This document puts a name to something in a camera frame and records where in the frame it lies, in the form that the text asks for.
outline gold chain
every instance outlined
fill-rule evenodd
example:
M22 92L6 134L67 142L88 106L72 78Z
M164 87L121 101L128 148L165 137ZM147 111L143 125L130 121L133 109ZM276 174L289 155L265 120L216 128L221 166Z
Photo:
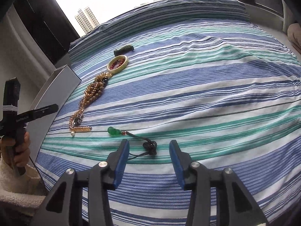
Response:
M85 96L79 102L79 109L76 111L69 120L69 128L71 130L71 135L74 136L76 132L89 132L92 127L84 126L80 127L80 123L84 117L84 109L88 107L92 102L99 98L103 92L106 82L112 77L111 73L103 72L97 75L94 82L90 83L86 90Z

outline cable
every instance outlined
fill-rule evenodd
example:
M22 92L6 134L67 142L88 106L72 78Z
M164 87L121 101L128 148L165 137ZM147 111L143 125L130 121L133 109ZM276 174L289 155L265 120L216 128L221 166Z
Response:
M140 139L146 140L146 142L144 142L143 145L142 145L143 148L146 150L146 152L144 152L142 154L139 154L139 155L134 155L134 154L130 153L130 155L132 155L133 157L129 158L128 161L132 160L132 159L135 159L137 157L140 157L140 156L144 156L144 155L156 155L157 154L157 151L156 151L156 149L157 149L157 143L156 143L156 141L152 141L152 140L150 140L148 138L134 135L132 133L129 133L128 131L126 131L125 133L127 135L130 135L130 136L134 137L134 138L140 138Z
M41 178L41 180L42 180L42 184L43 184L44 187L46 188L45 182L44 182L44 180L43 180L43 178L42 178L42 176L41 176L41 174L40 174L40 171L38 170L37 166L35 165L35 163L33 162L33 160L31 159L30 156L29 156L29 159L30 159L30 161L33 163L35 169L37 170L38 174L40 175L40 178Z

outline tall apartment building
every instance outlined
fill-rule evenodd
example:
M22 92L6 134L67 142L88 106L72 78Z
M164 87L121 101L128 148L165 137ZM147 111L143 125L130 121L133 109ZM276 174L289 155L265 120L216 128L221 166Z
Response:
M84 10L79 9L75 19L86 34L99 26L97 19L89 7L86 7Z

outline striped bedsheet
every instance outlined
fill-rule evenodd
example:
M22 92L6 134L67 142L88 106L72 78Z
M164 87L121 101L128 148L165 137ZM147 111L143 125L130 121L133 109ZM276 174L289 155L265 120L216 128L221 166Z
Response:
M158 143L155 157L128 161L121 185L109 192L115 225L185 225L190 192L177 184L168 151L172 139L208 168L231 167L269 221L300 199L299 62L286 46L248 22L242 3L206 1L218 4L219 12L224 9L220 18L210 18L215 11L211 6L206 18L200 15L134 35L125 32L108 46L89 42L102 43L97 32L79 43L82 49L72 68L82 83L58 113L37 158L48 189L67 168L88 169L115 151L123 137L108 135L107 128L114 126ZM229 7L240 19L228 19ZM113 50L126 44L135 47L127 54L128 66L85 110L82 124L93 130L71 137L68 121L84 89L105 70ZM131 153L144 152L142 140L127 139ZM85 219L87 196L84 189ZM215 224L214 189L211 200Z

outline metal screw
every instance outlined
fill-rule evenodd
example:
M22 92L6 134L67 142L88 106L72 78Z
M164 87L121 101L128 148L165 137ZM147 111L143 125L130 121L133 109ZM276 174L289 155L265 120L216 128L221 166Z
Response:
M194 168L197 168L197 167L200 166L200 164L199 164L197 161L193 161L193 162L191 163L191 166L194 167Z
M74 172L74 170L72 169L72 168L68 168L67 170L66 170L66 173L67 174L72 174Z
M106 167L108 165L108 163L106 161L101 161L98 163L98 166L100 167Z
M227 174L231 174L233 172L233 170L229 167L225 168L225 173Z

